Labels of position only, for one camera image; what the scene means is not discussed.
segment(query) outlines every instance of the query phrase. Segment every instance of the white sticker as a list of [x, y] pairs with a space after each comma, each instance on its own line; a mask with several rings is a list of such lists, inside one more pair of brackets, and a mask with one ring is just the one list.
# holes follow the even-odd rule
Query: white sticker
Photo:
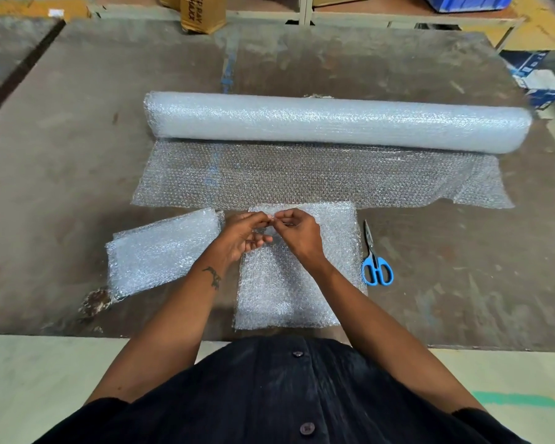
[[58, 17], [58, 18], [62, 18], [64, 16], [64, 10], [63, 9], [50, 9], [50, 11], [47, 13], [48, 17]]

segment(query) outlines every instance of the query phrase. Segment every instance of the blue scissors handle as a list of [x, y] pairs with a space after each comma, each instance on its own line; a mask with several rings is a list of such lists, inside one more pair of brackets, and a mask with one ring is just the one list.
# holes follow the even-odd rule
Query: blue scissors handle
[[[366, 267], [368, 267], [370, 273], [370, 280], [366, 279]], [[385, 269], [388, 273], [388, 277], [386, 279], [383, 274], [383, 269]], [[395, 275], [392, 272], [391, 265], [389, 265], [388, 262], [382, 257], [375, 258], [372, 251], [369, 251], [368, 257], [366, 257], [362, 263], [362, 280], [364, 283], [370, 286], [378, 284], [388, 286], [392, 284], [394, 279]]]

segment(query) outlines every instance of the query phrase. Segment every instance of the person's right arm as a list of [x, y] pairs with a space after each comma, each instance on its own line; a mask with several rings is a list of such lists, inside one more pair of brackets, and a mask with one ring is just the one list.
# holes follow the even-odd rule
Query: person's right arm
[[311, 215], [299, 209], [281, 211], [273, 226], [317, 282], [354, 348], [442, 411], [485, 410], [417, 338], [333, 267]]

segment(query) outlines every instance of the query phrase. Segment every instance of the unrolled bubble wrap sheet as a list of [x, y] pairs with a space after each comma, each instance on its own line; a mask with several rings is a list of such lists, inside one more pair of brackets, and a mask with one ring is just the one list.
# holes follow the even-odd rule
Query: unrolled bubble wrap sheet
[[524, 108], [150, 92], [156, 137], [329, 142], [509, 153], [532, 123]]
[[109, 291], [119, 300], [185, 276], [220, 233], [213, 209], [113, 234], [107, 243]]
[[[356, 209], [351, 202], [258, 205], [252, 211], [273, 214], [298, 207], [321, 226], [327, 259], [364, 294], [360, 265], [362, 248]], [[266, 327], [328, 327], [339, 320], [311, 275], [290, 252], [273, 227], [273, 243], [245, 254], [240, 267], [235, 329]]]
[[496, 156], [313, 144], [159, 140], [132, 203], [247, 209], [261, 203], [352, 201], [420, 207], [439, 198], [513, 207]]

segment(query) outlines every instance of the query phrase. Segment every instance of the black shirt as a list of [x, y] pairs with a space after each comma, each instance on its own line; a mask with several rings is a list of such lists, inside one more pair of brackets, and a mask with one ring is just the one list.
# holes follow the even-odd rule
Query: black shirt
[[231, 343], [133, 403], [98, 399], [37, 444], [524, 443], [488, 413], [447, 414], [345, 344]]

